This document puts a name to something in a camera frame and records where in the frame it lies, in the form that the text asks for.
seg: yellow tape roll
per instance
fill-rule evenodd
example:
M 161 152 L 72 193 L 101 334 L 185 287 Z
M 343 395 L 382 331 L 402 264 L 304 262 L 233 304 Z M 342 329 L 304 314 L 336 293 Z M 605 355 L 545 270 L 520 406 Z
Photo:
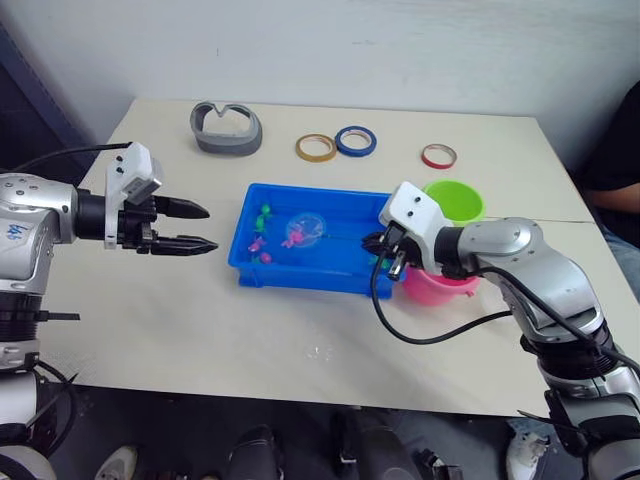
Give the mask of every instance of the yellow tape roll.
M 324 155 L 310 155 L 302 149 L 302 144 L 307 141 L 317 141 L 324 143 L 327 147 L 329 147 L 329 152 L 325 153 Z M 311 133 L 309 135 L 305 135 L 304 137 L 300 137 L 296 142 L 296 153 L 300 158 L 306 160 L 307 162 L 326 162 L 335 157 L 336 152 L 336 142 L 334 142 L 331 137 L 327 137 L 326 135 L 322 135 L 320 133 Z

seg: white wall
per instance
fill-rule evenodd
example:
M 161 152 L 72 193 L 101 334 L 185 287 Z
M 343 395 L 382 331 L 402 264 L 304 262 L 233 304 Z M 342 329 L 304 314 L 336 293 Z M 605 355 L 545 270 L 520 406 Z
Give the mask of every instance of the white wall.
M 572 165 L 640 78 L 638 0 L 0 0 L 0 14 L 96 141 L 135 96 L 235 99 L 534 115 Z

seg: red tape roll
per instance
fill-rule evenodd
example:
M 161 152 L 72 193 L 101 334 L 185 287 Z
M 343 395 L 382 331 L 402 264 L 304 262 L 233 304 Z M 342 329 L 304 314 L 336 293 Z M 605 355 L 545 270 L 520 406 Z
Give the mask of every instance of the red tape roll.
M 433 162 L 429 160 L 429 157 L 427 157 L 427 150 L 442 150 L 443 152 L 446 152 L 449 157 L 451 157 L 451 161 L 449 163 Z M 456 160 L 458 160 L 458 154 L 456 153 L 456 151 L 453 148 L 441 143 L 432 143 L 431 145 L 427 145 L 422 149 L 422 162 L 431 168 L 445 170 L 447 168 L 451 168 L 453 164 L 456 163 Z

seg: blue tape roll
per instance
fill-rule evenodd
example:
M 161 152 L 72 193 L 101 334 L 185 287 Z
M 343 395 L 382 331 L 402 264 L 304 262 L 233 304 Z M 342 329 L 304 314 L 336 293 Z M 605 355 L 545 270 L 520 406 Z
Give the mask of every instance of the blue tape roll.
M 342 137 L 346 135 L 360 135 L 361 137 L 369 140 L 369 145 L 364 148 L 348 147 L 344 143 L 342 143 Z M 376 149 L 376 145 L 378 144 L 378 140 L 371 130 L 369 130 L 368 128 L 359 127 L 357 125 L 344 127 L 337 133 L 335 140 L 338 151 L 344 153 L 345 155 L 349 155 L 350 157 L 364 157 L 366 155 L 369 155 Z

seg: tape roll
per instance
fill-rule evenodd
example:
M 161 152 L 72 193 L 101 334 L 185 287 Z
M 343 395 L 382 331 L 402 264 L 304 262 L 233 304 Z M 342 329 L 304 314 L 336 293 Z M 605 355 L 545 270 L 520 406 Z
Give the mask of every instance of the tape roll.
M 359 137 L 362 137 L 369 142 L 369 145 L 367 145 L 364 148 L 349 147 L 345 145 L 343 142 L 343 139 L 345 137 L 348 137 L 349 135 L 357 135 Z M 342 130 L 340 130 L 336 134 L 335 141 L 336 141 L 336 147 L 338 148 L 340 153 L 343 153 L 350 157 L 364 157 L 366 155 L 369 155 L 371 152 L 373 152 L 376 149 L 376 145 L 378 144 L 378 139 L 376 138 L 376 136 L 373 134 L 371 130 L 365 127 L 359 127 L 358 125 L 352 125 L 350 127 L 345 127 Z
M 446 152 L 450 157 L 450 161 L 448 163 L 434 162 L 433 160 L 430 160 L 429 157 L 427 156 L 427 150 L 441 150 L 443 152 Z M 445 170 L 447 168 L 451 168 L 453 164 L 456 163 L 457 160 L 458 160 L 458 154 L 456 153 L 456 151 L 447 145 L 443 145 L 442 143 L 432 143 L 431 145 L 427 145 L 422 149 L 422 162 L 431 168 L 437 168 L 438 170 Z
M 316 142 L 325 144 L 327 147 L 329 147 L 329 152 L 325 153 L 324 155 L 311 155 L 305 152 L 302 149 L 302 145 L 305 142 L 311 142 L 311 141 L 316 141 Z M 336 152 L 337 152 L 336 144 L 333 141 L 333 139 L 331 139 L 331 137 L 327 137 L 326 135 L 322 135 L 320 133 L 310 133 L 309 135 L 300 137 L 296 142 L 296 153 L 300 158 L 302 158 L 303 160 L 306 160 L 307 162 L 320 163 L 320 162 L 329 161 L 336 156 Z

